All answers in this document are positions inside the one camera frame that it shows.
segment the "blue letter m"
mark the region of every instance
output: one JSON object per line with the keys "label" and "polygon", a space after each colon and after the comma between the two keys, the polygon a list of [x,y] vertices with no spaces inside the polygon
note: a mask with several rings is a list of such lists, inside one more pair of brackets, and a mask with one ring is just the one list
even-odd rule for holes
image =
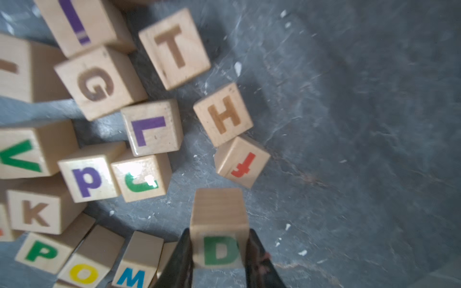
{"label": "blue letter m", "polygon": [[126,268],[125,272],[123,272],[120,279],[117,281],[117,285],[123,285],[126,279],[126,285],[129,287],[133,287],[136,282],[138,282],[137,288],[142,288],[144,284],[144,271],[139,270],[136,276],[133,278],[133,269]]}

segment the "white speck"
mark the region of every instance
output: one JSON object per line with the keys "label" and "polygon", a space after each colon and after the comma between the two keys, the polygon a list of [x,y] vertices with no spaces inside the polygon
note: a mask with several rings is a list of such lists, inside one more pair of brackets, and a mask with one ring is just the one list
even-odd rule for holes
{"label": "white speck", "polygon": [[6,29],[11,35],[14,35],[14,29],[9,23],[6,23]]}
{"label": "white speck", "polygon": [[41,12],[40,9],[38,9],[37,5],[32,6],[32,13],[35,15],[35,17],[41,18]]}
{"label": "white speck", "polygon": [[242,64],[240,62],[236,62],[234,64],[234,69],[235,73],[237,74],[237,77],[240,77],[240,74],[242,73]]}

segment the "stone surface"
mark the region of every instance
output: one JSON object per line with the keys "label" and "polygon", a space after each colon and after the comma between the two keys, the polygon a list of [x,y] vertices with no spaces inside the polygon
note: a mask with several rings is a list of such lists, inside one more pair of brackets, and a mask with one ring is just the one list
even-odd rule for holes
{"label": "stone surface", "polygon": [[[461,2],[162,1],[129,12],[128,26],[136,35],[183,7],[209,72],[166,92],[137,37],[130,55],[150,99],[179,103],[184,142],[169,154],[169,193],[92,202],[86,212],[98,223],[176,241],[197,188],[237,187],[215,173],[215,149],[192,110],[236,81],[254,121],[249,134],[272,155],[244,190],[250,226],[288,287],[406,287],[461,254]],[[2,1],[0,29],[52,43],[31,9],[32,0]],[[0,99],[0,111],[1,123],[75,119],[81,145],[127,139],[119,113],[89,123],[72,100]],[[23,240],[0,245],[2,283],[50,287],[52,276],[14,263]],[[243,270],[194,278],[197,288],[246,285]]]}

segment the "wooden block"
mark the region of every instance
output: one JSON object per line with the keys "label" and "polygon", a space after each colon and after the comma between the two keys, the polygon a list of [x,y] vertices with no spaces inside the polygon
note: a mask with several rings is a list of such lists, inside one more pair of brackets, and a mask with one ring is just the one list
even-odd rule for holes
{"label": "wooden block", "polygon": [[219,146],[214,163],[216,173],[251,188],[270,157],[263,146],[241,135]]}
{"label": "wooden block", "polygon": [[135,158],[127,150],[111,166],[127,203],[163,196],[168,191],[172,171],[166,153]]}
{"label": "wooden block", "polygon": [[178,151],[184,134],[176,99],[160,100],[121,110],[135,156]]}
{"label": "wooden block", "polygon": [[34,120],[0,128],[0,178],[59,172],[58,160],[78,150],[72,121]]}
{"label": "wooden block", "polygon": [[67,58],[101,45],[136,47],[122,13],[108,0],[34,0]]}
{"label": "wooden block", "polygon": [[30,232],[15,260],[57,274],[94,223],[92,217],[82,213],[61,235]]}
{"label": "wooden block", "polygon": [[72,201],[61,174],[28,180],[7,193],[17,230],[61,234],[87,206]]}
{"label": "wooden block", "polygon": [[120,195],[110,163],[125,150],[123,141],[89,145],[58,162],[75,203]]}
{"label": "wooden block", "polygon": [[123,237],[96,225],[58,278],[78,287],[95,288],[112,269],[123,243]]}
{"label": "wooden block", "polygon": [[147,99],[128,56],[100,47],[55,67],[89,121]]}
{"label": "wooden block", "polygon": [[253,127],[253,121],[235,83],[196,102],[194,111],[215,147]]}
{"label": "wooden block", "polygon": [[6,201],[6,191],[23,182],[23,179],[0,180],[0,242],[15,241],[23,233],[11,228],[10,212],[8,211],[8,203]]}
{"label": "wooden block", "polygon": [[115,272],[115,287],[148,288],[155,276],[163,239],[135,231]]}
{"label": "wooden block", "polygon": [[170,261],[171,255],[176,248],[177,242],[170,242],[163,244],[162,255],[160,256],[159,267],[157,269],[157,278],[160,278],[163,271],[165,270],[168,261]]}
{"label": "wooden block", "polygon": [[211,67],[188,8],[145,28],[139,32],[139,39],[167,90]]}
{"label": "wooden block", "polygon": [[196,268],[242,268],[249,230],[241,189],[196,191],[190,219]]}
{"label": "wooden block", "polygon": [[0,34],[0,95],[28,103],[70,98],[53,69],[65,60],[56,47]]}

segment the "green letter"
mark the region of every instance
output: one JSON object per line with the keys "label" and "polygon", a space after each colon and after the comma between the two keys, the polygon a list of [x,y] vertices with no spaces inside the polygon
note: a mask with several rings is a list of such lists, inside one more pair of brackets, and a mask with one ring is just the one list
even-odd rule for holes
{"label": "green letter", "polygon": [[154,186],[154,185],[149,185],[147,182],[144,182],[141,184],[134,184],[133,183],[134,179],[135,178],[133,177],[131,173],[128,173],[125,175],[126,186],[128,187],[129,190],[133,192],[144,192],[144,191],[156,189],[159,187],[157,180],[154,180],[155,182],[155,186]]}
{"label": "green letter", "polygon": [[34,262],[37,257],[41,256],[43,258],[47,259],[53,259],[58,255],[58,250],[56,248],[51,247],[45,243],[42,243],[40,241],[35,241],[34,245],[29,251],[29,254],[27,254],[26,259]]}
{"label": "green letter", "polygon": [[[203,238],[205,247],[205,265],[226,265],[233,263],[239,256],[237,241],[228,236],[214,236]],[[227,254],[224,258],[218,259],[216,250],[218,244],[224,244],[227,248]]]}

